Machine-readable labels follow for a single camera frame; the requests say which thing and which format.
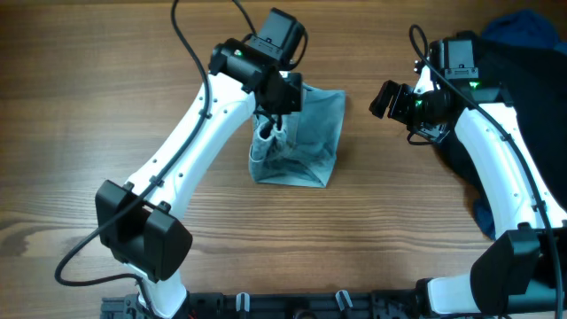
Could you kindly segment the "light blue denim shorts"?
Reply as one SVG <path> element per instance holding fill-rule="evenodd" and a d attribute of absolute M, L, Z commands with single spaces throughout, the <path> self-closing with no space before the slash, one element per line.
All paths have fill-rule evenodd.
<path fill-rule="evenodd" d="M 248 168 L 256 183 L 327 186 L 346 113 L 343 90 L 303 86 L 303 108 L 280 118 L 252 117 Z"/>

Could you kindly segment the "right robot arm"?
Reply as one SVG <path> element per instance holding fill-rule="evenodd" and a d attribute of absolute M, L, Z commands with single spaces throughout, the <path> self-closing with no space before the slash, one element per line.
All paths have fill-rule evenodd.
<path fill-rule="evenodd" d="M 371 113 L 404 124 L 480 195 L 491 245 L 461 275 L 424 279 L 422 316 L 566 309 L 566 57 L 458 35 L 413 41 L 415 85 L 387 81 Z"/>

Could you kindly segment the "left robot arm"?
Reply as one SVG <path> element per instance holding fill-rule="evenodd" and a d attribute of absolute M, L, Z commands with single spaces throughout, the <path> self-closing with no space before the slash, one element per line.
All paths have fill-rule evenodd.
<path fill-rule="evenodd" d="M 192 193 L 243 123 L 300 111 L 302 77 L 291 58 L 306 43 L 303 25 L 273 8 L 257 35 L 215 46 L 203 86 L 166 142 L 124 184 L 98 189 L 101 243 L 139 282 L 137 294 L 105 298 L 102 317 L 192 316 L 179 271 L 193 241 L 181 223 Z"/>

